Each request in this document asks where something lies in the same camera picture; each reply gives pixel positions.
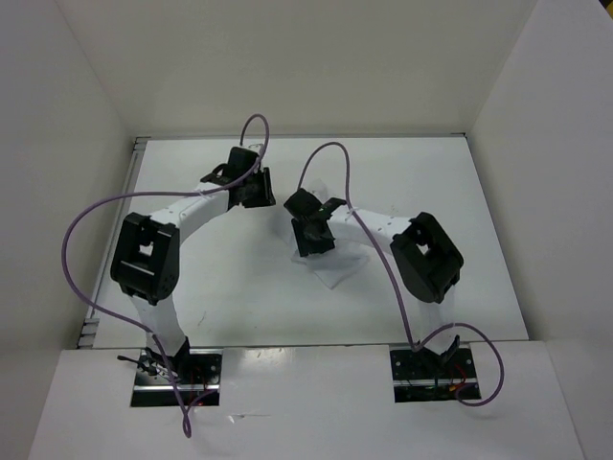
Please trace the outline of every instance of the cable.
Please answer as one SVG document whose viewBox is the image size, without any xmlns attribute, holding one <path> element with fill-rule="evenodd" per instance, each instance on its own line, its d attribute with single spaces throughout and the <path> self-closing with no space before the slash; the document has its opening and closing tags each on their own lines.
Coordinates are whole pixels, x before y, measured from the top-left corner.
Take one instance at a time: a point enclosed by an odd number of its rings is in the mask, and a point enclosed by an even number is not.
<svg viewBox="0 0 613 460">
<path fill-rule="evenodd" d="M 155 333 L 153 333 L 153 331 L 149 327 L 147 327 L 146 325 L 144 325 L 144 324 L 142 324 L 142 323 L 140 323 L 140 322 L 138 322 L 138 321 L 136 321 L 136 320 L 134 320 L 132 318 L 128 318 L 127 316 L 123 316 L 122 314 L 116 313 L 115 311 L 108 310 L 108 309 L 98 305 L 96 302 L 90 300 L 90 298 L 85 293 L 83 293 L 79 289 L 79 287 L 76 285 L 76 283 L 73 280 L 73 277 L 72 277 L 72 275 L 70 273 L 70 269 L 68 267 L 68 242 L 70 240 L 70 237 L 71 237 L 73 231 L 75 230 L 75 228 L 77 227 L 79 222 L 85 216 L 87 216 L 89 213 L 91 213 L 95 209 L 103 206 L 104 204 L 110 203 L 112 201 L 118 201 L 118 200 L 125 199 L 125 198 L 132 198 L 132 197 L 135 197 L 135 196 L 183 196 L 183 197 L 185 197 L 185 196 L 205 196 L 205 195 L 214 194 L 216 192 L 220 192 L 220 191 L 223 191 L 223 190 L 227 190 L 227 189 L 230 189 L 230 188 L 238 185 L 245 178 L 247 178 L 252 172 L 257 170 L 257 168 L 260 166 L 260 163 L 261 163 L 263 157 L 266 154 L 266 150 L 268 149 L 268 142 L 270 140 L 270 126 L 268 125 L 268 121 L 266 120 L 266 117 L 264 117 L 260 113 L 256 113 L 256 114 L 252 115 L 245 122 L 245 125 L 244 125 L 244 127 L 242 129 L 242 132 L 240 134 L 240 144 L 242 145 L 244 134 L 245 134 L 247 128 L 249 127 L 249 125 L 251 124 L 251 122 L 253 120 L 255 120 L 255 119 L 260 119 L 261 122 L 264 125 L 264 142 L 261 145 L 260 154 L 258 155 L 258 159 L 256 160 L 256 162 L 249 169 L 249 171 L 247 171 L 245 174 L 243 174 L 238 179 L 232 181 L 231 183 L 229 183 L 227 185 L 224 185 L 224 186 L 212 189 L 212 190 L 208 190 L 208 191 L 198 191 L 198 192 L 133 192 L 133 193 L 130 193 L 130 194 L 114 195 L 114 196 L 110 196 L 108 198 L 101 199 L 100 201 L 97 201 L 97 202 L 91 204 L 90 206 L 88 206 L 87 208 L 85 208 L 83 211 L 81 211 L 74 218 L 74 220 L 70 223 L 70 225 L 68 225 L 68 228 L 66 229 L 66 233 L 64 234 L 63 241 L 61 243 L 61 267 L 62 267 L 62 270 L 64 272 L 64 277 L 66 278 L 66 282 L 68 283 L 68 286 L 70 287 L 70 289 L 73 292 L 75 292 L 77 297 L 83 303 L 85 303 L 88 306 L 90 306 L 92 309 L 98 310 L 98 311 L 100 311 L 102 313 L 105 313 L 105 314 L 108 314 L 109 316 L 112 316 L 112 317 L 114 317 L 116 319 L 119 319 L 121 321 L 125 321 L 126 323 L 129 323 L 129 324 L 131 324 L 133 326 L 136 326 L 137 328 L 142 329 L 146 333 L 151 334 L 151 339 L 153 340 L 153 342 L 157 346 L 157 348 L 158 348 L 158 350 L 160 352 L 160 355 L 162 356 L 162 360 L 164 361 L 164 366 L 169 370 L 170 386 L 172 387 L 172 392 L 174 393 L 174 397 L 176 398 L 177 403 L 179 404 L 179 407 L 181 409 L 181 412 L 183 413 L 183 424 L 182 424 L 182 426 L 183 426 L 183 432 L 185 433 L 185 436 L 187 438 L 191 438 L 192 437 L 192 425 L 190 424 L 190 417 L 189 417 L 190 409 L 192 408 L 192 404 L 196 403 L 197 401 L 199 401 L 204 396 L 207 396 L 208 394 L 205 393 L 204 395 L 201 395 L 200 397 L 198 397 L 195 400 L 193 400 L 192 403 L 189 406 L 186 407 L 186 405 L 183 403 L 183 398 L 181 397 L 181 394 L 179 392 L 179 388 L 177 386 L 176 378 L 174 377 L 173 372 L 170 370 L 170 369 L 172 369 L 172 366 L 170 365 L 169 357 L 166 355 L 166 352 L 164 351 L 164 347 L 160 343 L 160 340 L 157 338 Z"/>
<path fill-rule="evenodd" d="M 332 147 L 332 146 L 335 146 L 335 147 L 338 147 L 339 149 L 341 149 L 343 151 L 343 154 L 345 155 L 345 165 L 346 165 L 346 171 L 345 171 L 345 200 L 347 201 L 347 206 L 351 209 L 353 217 L 355 218 L 357 223 L 360 225 L 360 227 L 362 227 L 362 230 L 364 230 L 364 233 L 366 234 L 367 238 L 370 240 L 371 244 L 373 245 L 373 248 L 375 249 L 378 258 L 383 263 L 383 266 L 385 267 L 385 271 L 387 272 L 387 275 L 390 278 L 390 282 L 392 283 L 392 288 L 394 288 L 394 293 L 396 295 L 398 306 L 400 308 L 400 316 L 402 317 L 402 324 L 404 325 L 404 331 L 406 332 L 406 337 L 408 339 L 409 346 L 411 347 L 411 350 L 413 352 L 415 352 L 415 353 L 418 352 L 423 347 L 425 347 L 426 343 L 428 343 L 430 340 L 432 340 L 435 336 L 437 336 L 438 334 L 442 333 L 443 331 L 446 331 L 448 329 L 452 329 L 452 328 L 455 328 L 455 327 L 470 329 L 471 331 L 473 331 L 473 332 L 477 333 L 478 335 L 480 335 L 481 338 L 483 338 L 483 340 L 489 345 L 491 350 L 494 352 L 494 354 L 496 356 L 496 359 L 498 360 L 498 365 L 500 367 L 500 378 L 498 380 L 498 385 L 496 385 L 496 388 L 494 389 L 493 393 L 488 398 L 486 398 L 484 400 L 481 400 L 481 401 L 479 401 L 477 403 L 476 402 L 466 402 L 466 401 L 464 401 L 464 400 L 462 400 L 460 398 L 460 393 L 463 390 L 465 390 L 469 386 L 476 385 L 476 383 L 468 383 L 468 384 L 462 385 L 461 387 L 456 389 L 456 391 L 454 393 L 454 396 L 458 400 L 459 403 L 461 403 L 463 405 L 470 406 L 470 407 L 479 407 L 479 406 L 482 406 L 482 405 L 486 405 L 487 403 L 490 403 L 492 400 L 494 400 L 498 396 L 498 394 L 500 393 L 500 390 L 502 390 L 502 386 L 503 386 L 504 381 L 505 381 L 505 365 L 504 365 L 504 363 L 502 361 L 502 357 L 500 356 L 500 353 L 496 349 L 496 346 L 493 344 L 493 342 L 491 340 L 489 340 L 486 337 L 486 335 L 484 333 L 482 333 L 477 328 L 475 328 L 474 326 L 472 326 L 470 324 L 467 324 L 467 323 L 453 323 L 453 324 L 446 324 L 444 326 L 440 326 L 438 329 L 436 329 L 435 331 L 430 333 L 422 342 L 415 343 L 415 341 L 413 340 L 413 335 L 411 333 L 411 325 L 409 324 L 409 318 L 408 318 L 407 313 L 406 313 L 406 308 L 404 307 L 404 301 L 402 300 L 402 294 L 401 294 L 398 282 L 396 280 L 396 276 L 394 275 L 394 271 L 390 267 L 390 264 L 387 261 L 387 258 L 385 257 L 385 254 L 383 253 L 383 249 L 381 248 L 379 243 L 376 242 L 375 236 L 369 230 L 368 226 L 366 225 L 364 220 L 362 220 L 362 218 L 359 216 L 357 211 L 353 208 L 352 201 L 351 201 L 351 198 L 350 198 L 351 169 L 350 169 L 349 152 L 347 151 L 347 148 L 343 144 L 341 144 L 340 142 L 332 141 L 332 142 L 326 142 L 325 144 L 323 144 L 323 145 L 319 146 L 317 149 L 315 149 L 315 151 L 310 155 L 310 157 L 308 158 L 308 160 L 305 163 L 305 166 L 303 167 L 303 171 L 300 174 L 300 179 L 298 180 L 298 187 L 297 187 L 297 189 L 300 189 L 302 187 L 303 181 L 305 180 L 305 175 L 307 174 L 308 166 L 310 165 L 310 162 L 313 160 L 315 155 L 317 153 L 319 153 L 321 150 L 323 150 L 324 148 Z"/>
</svg>

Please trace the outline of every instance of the white surface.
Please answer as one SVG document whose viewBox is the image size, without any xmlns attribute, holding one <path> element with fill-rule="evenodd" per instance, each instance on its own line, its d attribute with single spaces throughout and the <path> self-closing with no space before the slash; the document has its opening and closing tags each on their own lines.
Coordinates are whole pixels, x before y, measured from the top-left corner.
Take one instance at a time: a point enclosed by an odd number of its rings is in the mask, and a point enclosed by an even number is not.
<svg viewBox="0 0 613 460">
<path fill-rule="evenodd" d="M 132 133 L 466 131 L 534 0 L 57 0 Z"/>
<path fill-rule="evenodd" d="M 0 2 L 0 43 L 0 456 L 23 460 L 59 351 L 83 319 L 61 275 L 61 237 L 88 202 L 120 188 L 129 141 L 54 2 Z M 85 289 L 112 216 L 75 236 Z"/>
<path fill-rule="evenodd" d="M 64 352 L 30 459 L 583 458 L 544 345 L 499 347 L 505 387 L 478 409 L 394 404 L 386 346 L 225 350 L 220 406 L 194 411 L 191 440 L 176 407 L 129 407 L 134 369 L 116 355 L 135 351 Z M 488 393 L 496 360 L 473 354 Z"/>
<path fill-rule="evenodd" d="M 613 451 L 612 76 L 599 2 L 540 1 L 469 136 L 528 328 L 561 340 L 552 359 L 599 460 Z"/>
<path fill-rule="evenodd" d="M 375 258 L 329 290 L 302 264 L 289 260 L 272 232 L 273 217 L 295 191 L 308 155 L 324 139 L 273 139 L 270 167 L 277 206 L 233 209 L 193 234 L 181 248 L 174 291 L 179 322 L 194 346 L 266 346 L 405 342 L 396 297 Z M 137 191 L 190 190 L 226 161 L 236 140 L 149 142 Z M 255 140 L 246 142 L 249 145 Z M 352 202 L 382 214 L 437 217 L 465 257 L 456 289 L 456 318 L 492 339 L 525 339 L 526 330 L 488 208 L 464 138 L 345 139 L 352 156 Z M 307 175 L 332 193 L 344 183 L 339 149 L 323 151 Z M 172 198 L 134 199 L 130 210 L 148 214 Z M 403 290 L 414 329 L 417 300 Z M 136 317 L 108 273 L 101 305 Z M 463 333 L 463 338 L 470 338 Z M 95 346 L 139 347 L 145 335 L 103 316 Z"/>
</svg>

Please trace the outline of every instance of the white table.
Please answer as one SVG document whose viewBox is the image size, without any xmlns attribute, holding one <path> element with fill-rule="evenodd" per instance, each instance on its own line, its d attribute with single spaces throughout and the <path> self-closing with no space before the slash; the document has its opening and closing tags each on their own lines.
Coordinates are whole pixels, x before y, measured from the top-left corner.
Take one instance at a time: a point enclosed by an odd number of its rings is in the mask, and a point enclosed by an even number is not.
<svg viewBox="0 0 613 460">
<path fill-rule="evenodd" d="M 226 349 L 218 407 L 130 408 L 136 350 L 62 353 L 31 460 L 249 459 L 579 460 L 579 443 L 544 344 L 498 344 L 499 398 L 394 403 L 388 347 Z M 484 395 L 498 378 L 488 346 L 472 345 Z"/>
<path fill-rule="evenodd" d="M 249 139 L 247 144 L 259 142 Z M 380 261 L 334 290 L 289 260 L 271 230 L 275 213 L 296 188 L 308 155 L 326 138 L 273 138 L 265 158 L 277 207 L 233 209 L 191 236 L 181 248 L 180 282 L 174 292 L 179 321 L 193 346 L 292 346 L 405 342 L 398 306 Z M 134 172 L 134 190 L 191 190 L 200 177 L 226 161 L 237 139 L 149 141 Z M 352 201 L 382 214 L 433 214 L 465 257 L 456 288 L 456 320 L 495 340 L 527 339 L 517 300 L 467 143 L 447 138 L 344 139 L 352 158 Z M 306 185 L 321 178 L 343 192 L 340 150 L 323 151 Z M 148 214 L 172 198 L 135 198 L 129 211 Z M 136 311 L 103 272 L 97 301 L 124 315 Z M 417 301 L 404 299 L 419 330 Z M 462 338 L 476 335 L 462 332 Z M 103 316 L 95 348 L 145 345 L 136 328 Z"/>
</svg>

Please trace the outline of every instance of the wall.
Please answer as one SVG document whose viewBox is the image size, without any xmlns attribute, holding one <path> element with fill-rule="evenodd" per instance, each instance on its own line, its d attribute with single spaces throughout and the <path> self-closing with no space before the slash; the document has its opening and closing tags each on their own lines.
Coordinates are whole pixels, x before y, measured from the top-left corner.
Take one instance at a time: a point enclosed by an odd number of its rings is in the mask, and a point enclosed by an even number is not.
<svg viewBox="0 0 613 460">
<path fill-rule="evenodd" d="M 59 350 L 84 308 L 59 266 L 65 227 L 121 189 L 130 140 L 57 5 L 0 5 L 0 446 L 27 458 Z M 91 289 L 112 208 L 77 234 L 71 264 Z"/>
<path fill-rule="evenodd" d="M 610 458 L 613 21 L 539 0 L 471 149 L 532 337 L 549 339 L 584 451 Z"/>
<path fill-rule="evenodd" d="M 144 134 L 466 131 L 534 0 L 57 0 Z"/>
</svg>

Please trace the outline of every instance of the white cloth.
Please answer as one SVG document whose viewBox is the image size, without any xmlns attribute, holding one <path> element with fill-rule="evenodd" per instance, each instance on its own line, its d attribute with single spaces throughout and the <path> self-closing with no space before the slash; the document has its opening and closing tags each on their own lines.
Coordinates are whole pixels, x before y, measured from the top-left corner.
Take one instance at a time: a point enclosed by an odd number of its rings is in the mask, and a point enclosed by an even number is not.
<svg viewBox="0 0 613 460">
<path fill-rule="evenodd" d="M 306 190 L 317 196 L 322 203 L 329 199 L 328 187 L 321 179 L 311 182 Z M 325 254 L 300 257 L 291 219 L 287 210 L 280 208 L 275 216 L 274 232 L 289 247 L 290 259 L 297 264 L 306 265 L 328 288 L 334 288 L 341 281 L 358 272 L 370 260 L 360 244 L 339 240 L 334 242 L 334 249 Z"/>
</svg>

